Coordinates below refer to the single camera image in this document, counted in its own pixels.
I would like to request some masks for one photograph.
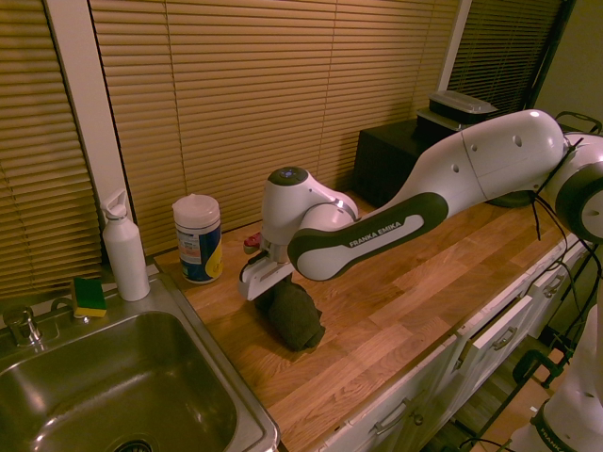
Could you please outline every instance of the stainless steel sink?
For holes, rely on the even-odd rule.
[[[39,344],[0,330],[0,451],[274,451],[278,428],[165,275],[88,323],[36,318]]]

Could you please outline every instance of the dark green towel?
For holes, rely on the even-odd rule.
[[[316,347],[324,336],[322,314],[303,287],[288,277],[255,299],[285,343],[294,351]]]

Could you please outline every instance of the yellow sponge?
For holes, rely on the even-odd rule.
[[[98,280],[74,278],[72,281],[73,314],[102,317],[106,314],[103,286]]]

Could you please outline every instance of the kitchen counter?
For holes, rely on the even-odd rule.
[[[372,210],[356,200],[361,211]],[[211,284],[187,282],[177,250],[155,260],[269,410],[285,447],[302,452],[319,446],[561,240],[539,212],[541,241],[530,207],[483,203],[340,278],[312,282],[296,273],[293,281],[313,297],[326,327],[318,347],[304,352],[287,349],[237,292],[250,257],[242,243],[259,223],[223,235],[224,271]]]

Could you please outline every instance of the sink drain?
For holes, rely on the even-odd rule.
[[[153,449],[142,440],[128,441],[120,445],[115,452],[153,452]]]

